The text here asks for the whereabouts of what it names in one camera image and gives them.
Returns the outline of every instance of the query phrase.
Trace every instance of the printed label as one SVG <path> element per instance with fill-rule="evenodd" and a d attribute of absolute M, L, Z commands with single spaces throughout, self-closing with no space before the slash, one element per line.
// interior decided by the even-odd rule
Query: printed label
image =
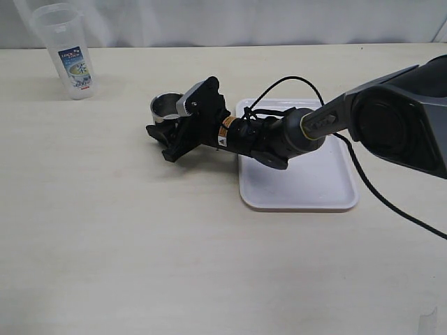
<path fill-rule="evenodd" d="M 88 89 L 91 85 L 91 75 L 80 47 L 72 47 L 71 49 L 59 51 L 59 57 L 62 60 L 73 87 Z"/>
<path fill-rule="evenodd" d="M 227 117 L 222 122 L 221 128 L 219 129 L 219 134 L 217 135 L 217 142 L 221 147 L 226 147 L 226 137 L 228 134 L 228 128 L 230 128 L 230 125 L 233 121 L 235 121 L 235 117 Z"/>

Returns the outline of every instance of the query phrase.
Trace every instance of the black cable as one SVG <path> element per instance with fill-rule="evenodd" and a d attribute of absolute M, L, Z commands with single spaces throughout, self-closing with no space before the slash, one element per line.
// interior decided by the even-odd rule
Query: black cable
<path fill-rule="evenodd" d="M 342 140 L 343 142 L 346 143 L 346 145 L 348 147 L 349 155 L 351 156 L 352 162 L 354 163 L 354 166 L 356 167 L 356 170 L 357 170 L 358 174 L 360 175 L 360 178 L 362 179 L 363 183 L 365 183 L 366 187 L 368 187 L 368 190 L 370 190 L 371 193 L 374 194 L 377 199 L 379 199 L 385 206 L 387 206 L 389 209 L 391 209 L 395 213 L 399 214 L 403 218 L 411 221 L 412 223 L 415 223 L 416 225 L 419 225 L 420 227 L 428 230 L 429 232 L 432 232 L 433 234 L 441 237 L 442 239 L 447 239 L 447 234 L 437 230 L 436 228 L 433 228 L 431 225 L 428 225 L 428 224 L 422 222 L 421 220 L 418 220 L 417 218 L 411 216 L 410 214 L 405 213 L 404 211 L 402 211 L 401 209 L 399 209 L 395 205 L 393 205 L 391 202 L 389 202 L 382 194 L 380 194 L 380 192 L 378 192 L 376 190 L 376 188 L 371 184 L 369 179 L 366 177 L 366 174 L 363 171 L 362 166 L 360 165 L 360 163 L 357 159 L 356 153 L 354 152 L 354 148 L 352 147 L 351 142 L 349 142 L 349 140 L 346 137 L 344 137 L 343 135 L 340 135 L 337 133 L 334 133 L 333 135 L 335 137 L 338 137 L 340 140 Z"/>
<path fill-rule="evenodd" d="M 268 94 L 268 92 L 272 91 L 272 89 L 274 89 L 276 86 L 278 86 L 282 82 L 285 82 L 286 80 L 299 80 L 301 82 L 305 82 L 306 84 L 308 84 L 314 90 L 316 96 L 318 96 L 318 99 L 320 100 L 321 105 L 324 105 L 323 98 L 321 97 L 320 92 L 318 92 L 318 89 L 316 89 L 314 84 L 312 84 L 309 80 L 307 80 L 307 79 L 305 79 L 303 77 L 298 77 L 296 75 L 289 75 L 289 76 L 281 78 L 280 80 L 278 80 L 275 83 L 271 84 L 270 87 L 268 89 L 266 89 L 264 91 L 264 93 L 262 93 L 259 96 L 259 98 L 256 99 L 256 101 L 254 103 L 251 104 L 250 110 L 252 110 L 254 108 L 254 106 L 256 106 L 259 103 L 259 101 L 261 101 L 262 98 L 264 98 Z"/>
<path fill-rule="evenodd" d="M 321 105 L 324 105 L 324 101 L 323 98 L 321 97 L 320 92 L 318 91 L 318 89 L 309 81 L 304 79 L 303 77 L 297 77 L 294 75 L 288 76 L 288 77 L 284 77 L 281 78 L 280 80 L 278 80 L 277 82 L 275 82 L 274 84 L 270 85 L 270 87 L 268 89 L 266 89 L 260 96 L 259 98 L 257 98 L 255 100 L 255 102 L 250 106 L 250 107 L 246 107 L 244 109 L 244 116 L 241 119 L 247 118 L 247 121 L 249 121 L 250 116 L 255 116 L 256 114 L 268 114 L 268 112 L 271 112 L 271 115 L 279 115 L 278 113 L 276 113 L 275 111 L 269 111 L 269 110 L 258 110 L 258 113 L 256 113 L 256 110 L 253 111 L 253 108 L 259 103 L 259 101 L 261 101 L 267 94 L 268 92 L 270 92 L 272 89 L 274 89 L 278 84 L 281 84 L 282 82 L 285 82 L 286 80 L 300 80 L 302 82 L 305 82 L 306 84 L 308 84 L 315 92 L 316 96 L 318 96 L 318 99 L 320 100 Z M 349 140 L 344 137 L 343 135 L 340 135 L 338 133 L 334 133 L 333 134 L 335 137 L 338 137 L 340 140 L 342 140 L 348 147 L 348 151 L 349 151 L 349 155 L 351 156 L 352 162 L 354 164 L 354 166 L 356 167 L 357 173 L 360 175 L 360 178 L 362 179 L 363 183 L 366 185 L 366 187 L 368 188 L 368 190 L 377 198 L 379 199 L 385 206 L 387 206 L 389 209 L 391 209 L 393 212 L 395 212 L 396 214 L 399 214 L 401 217 L 411 221 L 412 223 L 415 223 L 416 225 L 428 230 L 429 232 L 435 234 L 436 236 L 441 237 L 442 239 L 447 240 L 447 234 L 437 230 L 436 228 L 433 228 L 431 225 L 426 224 L 425 222 L 422 222 L 421 220 L 411 216 L 410 214 L 402 211 L 401 209 L 397 208 L 395 205 L 393 205 L 391 202 L 389 202 L 382 194 L 380 194 L 380 192 L 378 192 L 376 190 L 376 188 L 371 184 L 371 182 L 369 181 L 369 179 L 366 177 L 365 172 L 362 169 L 362 166 L 360 165 L 356 153 L 354 152 L 354 148 L 351 144 L 351 142 L 349 142 Z"/>

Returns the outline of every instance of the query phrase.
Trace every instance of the yellow label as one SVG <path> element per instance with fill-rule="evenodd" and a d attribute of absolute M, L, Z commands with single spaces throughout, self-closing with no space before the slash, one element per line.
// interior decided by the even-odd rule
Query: yellow label
<path fill-rule="evenodd" d="M 226 137 L 228 134 L 228 128 L 230 128 L 230 125 L 233 121 L 235 121 L 237 117 L 226 117 L 224 121 L 222 122 L 221 128 L 219 129 L 219 134 L 217 135 L 217 142 L 220 146 L 226 147 Z"/>

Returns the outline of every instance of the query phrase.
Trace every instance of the cup label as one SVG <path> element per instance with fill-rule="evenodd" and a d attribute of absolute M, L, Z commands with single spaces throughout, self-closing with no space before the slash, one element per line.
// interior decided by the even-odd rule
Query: cup label
<path fill-rule="evenodd" d="M 91 75 L 80 47 L 59 51 L 59 57 L 73 87 L 88 89 L 91 85 Z"/>

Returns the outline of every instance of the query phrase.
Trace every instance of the robotic arm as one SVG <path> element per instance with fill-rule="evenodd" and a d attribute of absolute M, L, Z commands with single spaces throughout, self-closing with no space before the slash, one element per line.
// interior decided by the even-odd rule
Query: robotic arm
<path fill-rule="evenodd" d="M 244 117 L 233 117 L 215 77 L 185 94 L 157 96 L 151 110 L 147 132 L 166 147 L 170 162 L 204 144 L 285 170 L 289 159 L 348 129 L 375 156 L 447 179 L 447 55 L 368 82 L 315 111 L 246 107 Z"/>

